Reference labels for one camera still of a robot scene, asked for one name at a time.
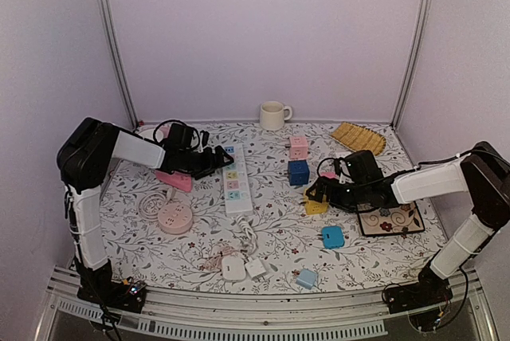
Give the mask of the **blue plug adapter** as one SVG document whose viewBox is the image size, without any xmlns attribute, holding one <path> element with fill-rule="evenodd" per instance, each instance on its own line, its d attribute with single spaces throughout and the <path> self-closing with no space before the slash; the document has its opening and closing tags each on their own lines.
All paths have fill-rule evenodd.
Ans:
<svg viewBox="0 0 510 341">
<path fill-rule="evenodd" d="M 321 237 L 325 249 L 339 249 L 345 245 L 343 231 L 337 225 L 323 227 Z"/>
</svg>

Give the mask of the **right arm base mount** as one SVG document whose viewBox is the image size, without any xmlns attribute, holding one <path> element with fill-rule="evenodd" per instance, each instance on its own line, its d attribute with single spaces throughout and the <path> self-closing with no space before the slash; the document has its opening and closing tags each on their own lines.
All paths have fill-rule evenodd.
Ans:
<svg viewBox="0 0 510 341">
<path fill-rule="evenodd" d="M 392 284 L 382 291 L 382 301 L 390 314 L 445 304 L 452 298 L 449 280 L 441 280 L 435 276 L 420 278 L 412 284 Z"/>
</svg>

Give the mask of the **dark blue cube socket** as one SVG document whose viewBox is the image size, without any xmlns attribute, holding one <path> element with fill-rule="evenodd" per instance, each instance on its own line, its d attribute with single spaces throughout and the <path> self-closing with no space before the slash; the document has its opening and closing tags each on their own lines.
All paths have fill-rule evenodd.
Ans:
<svg viewBox="0 0 510 341">
<path fill-rule="evenodd" d="M 306 160 L 287 162 L 287 176 L 290 186 L 304 186 L 309 183 L 310 170 Z"/>
</svg>

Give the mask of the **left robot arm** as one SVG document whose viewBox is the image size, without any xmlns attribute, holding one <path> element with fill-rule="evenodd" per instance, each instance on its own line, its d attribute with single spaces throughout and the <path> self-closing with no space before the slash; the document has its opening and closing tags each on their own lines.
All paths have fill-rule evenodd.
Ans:
<svg viewBox="0 0 510 341">
<path fill-rule="evenodd" d="M 101 304 L 118 298 L 100 225 L 100 192 L 113 159 L 199 180 L 234 159 L 224 147 L 209 147 L 208 134 L 179 120 L 168 120 L 168 133 L 150 139 L 113 123 L 85 118 L 57 154 L 65 185 L 65 204 L 75 243 L 75 263 L 88 292 Z"/>
</svg>

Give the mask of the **white charger with cable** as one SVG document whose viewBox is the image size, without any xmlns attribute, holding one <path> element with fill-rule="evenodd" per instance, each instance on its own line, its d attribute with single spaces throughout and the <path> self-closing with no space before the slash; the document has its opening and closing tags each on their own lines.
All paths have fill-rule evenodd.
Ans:
<svg viewBox="0 0 510 341">
<path fill-rule="evenodd" d="M 251 257 L 244 250 L 237 250 L 233 247 L 226 246 L 209 257 L 203 264 L 206 271 L 220 272 L 222 275 L 222 259 L 227 256 L 240 257 L 245 264 L 246 278 L 251 280 L 259 280 L 268 274 L 268 269 L 259 258 Z"/>
</svg>

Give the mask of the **pink plug adapter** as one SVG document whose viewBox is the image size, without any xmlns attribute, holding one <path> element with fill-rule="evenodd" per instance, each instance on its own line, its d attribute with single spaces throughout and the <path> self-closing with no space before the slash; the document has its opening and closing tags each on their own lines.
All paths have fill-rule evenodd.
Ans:
<svg viewBox="0 0 510 341">
<path fill-rule="evenodd" d="M 322 172 L 320 174 L 320 176 L 321 177 L 325 177 L 325 178 L 332 178 L 332 179 L 337 179 L 338 178 L 338 175 L 334 171 Z"/>
</svg>

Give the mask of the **pink cube socket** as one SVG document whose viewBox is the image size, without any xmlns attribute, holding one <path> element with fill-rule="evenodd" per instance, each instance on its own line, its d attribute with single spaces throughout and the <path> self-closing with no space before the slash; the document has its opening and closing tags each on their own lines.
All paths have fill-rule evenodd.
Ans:
<svg viewBox="0 0 510 341">
<path fill-rule="evenodd" d="M 286 147 L 291 161 L 306 160 L 308 158 L 308 141 L 305 136 L 290 136 Z"/>
</svg>

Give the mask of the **yellow cube socket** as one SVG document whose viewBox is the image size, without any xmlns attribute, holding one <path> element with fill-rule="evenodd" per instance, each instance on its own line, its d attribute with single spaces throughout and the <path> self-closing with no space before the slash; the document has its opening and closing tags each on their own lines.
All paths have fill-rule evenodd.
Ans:
<svg viewBox="0 0 510 341">
<path fill-rule="evenodd" d="M 316 214 L 325 214 L 328 211 L 329 204 L 325 200 L 322 202 L 316 202 L 314 200 L 311 200 L 307 195 L 306 192 L 308 190 L 309 186 L 306 186 L 304 188 L 303 197 L 300 202 L 300 205 L 304 207 L 304 212 L 306 215 L 316 215 Z"/>
</svg>

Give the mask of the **white plug adapter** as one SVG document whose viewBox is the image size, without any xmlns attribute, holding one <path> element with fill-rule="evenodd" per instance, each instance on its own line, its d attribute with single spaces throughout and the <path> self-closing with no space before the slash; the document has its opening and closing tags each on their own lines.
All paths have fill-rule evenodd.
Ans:
<svg viewBox="0 0 510 341">
<path fill-rule="evenodd" d="M 240 257 L 227 256 L 222 259 L 222 278 L 229 282 L 243 281 L 246 277 L 244 261 Z"/>
</svg>

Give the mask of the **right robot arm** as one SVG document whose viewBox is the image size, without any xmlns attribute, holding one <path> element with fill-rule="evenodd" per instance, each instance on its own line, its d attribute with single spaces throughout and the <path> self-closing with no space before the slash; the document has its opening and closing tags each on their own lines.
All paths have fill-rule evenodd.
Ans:
<svg viewBox="0 0 510 341">
<path fill-rule="evenodd" d="M 345 212 L 368 213 L 450 196 L 471 205 L 469 216 L 420 272 L 420 282 L 411 294 L 420 306 L 437 299 L 443 283 L 509 222 L 509 161 L 488 142 L 389 175 L 383 173 L 371 151 L 357 151 L 332 162 L 336 176 L 319 173 L 306 195 Z M 337 177 L 342 173 L 347 175 L 344 181 Z"/>
</svg>

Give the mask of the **round pink socket with cord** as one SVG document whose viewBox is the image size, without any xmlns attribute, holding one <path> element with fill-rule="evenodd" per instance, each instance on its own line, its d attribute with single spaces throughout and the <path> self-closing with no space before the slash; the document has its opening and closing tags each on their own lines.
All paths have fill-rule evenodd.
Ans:
<svg viewBox="0 0 510 341">
<path fill-rule="evenodd" d="M 137 202 L 137 211 L 141 218 L 155 222 L 164 233 L 170 235 L 184 234 L 193 225 L 191 208 L 175 200 L 173 187 L 166 192 L 157 190 L 141 197 Z"/>
</svg>

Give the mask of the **white power strip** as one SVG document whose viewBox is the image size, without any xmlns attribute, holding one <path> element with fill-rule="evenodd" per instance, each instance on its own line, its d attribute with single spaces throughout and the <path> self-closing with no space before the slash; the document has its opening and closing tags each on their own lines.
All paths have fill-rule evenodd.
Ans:
<svg viewBox="0 0 510 341">
<path fill-rule="evenodd" d="M 253 202 L 244 149 L 241 144 L 229 144 L 225 150 L 233 158 L 233 163 L 222 170 L 226 215 L 243 233 L 245 252 L 252 255 L 257 250 L 257 235 L 248 221 L 253 213 Z"/>
</svg>

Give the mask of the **pink power strip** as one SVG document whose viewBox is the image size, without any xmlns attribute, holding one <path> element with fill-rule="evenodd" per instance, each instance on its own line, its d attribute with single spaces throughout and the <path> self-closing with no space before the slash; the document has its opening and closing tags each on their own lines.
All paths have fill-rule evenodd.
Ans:
<svg viewBox="0 0 510 341">
<path fill-rule="evenodd" d="M 168 174 L 166 172 L 156 170 L 155 177 L 160 182 L 165 183 L 168 186 L 172 186 L 183 192 L 189 193 L 192 191 L 193 181 L 191 176 L 188 174 L 179 173 L 177 171 L 172 174 Z"/>
</svg>

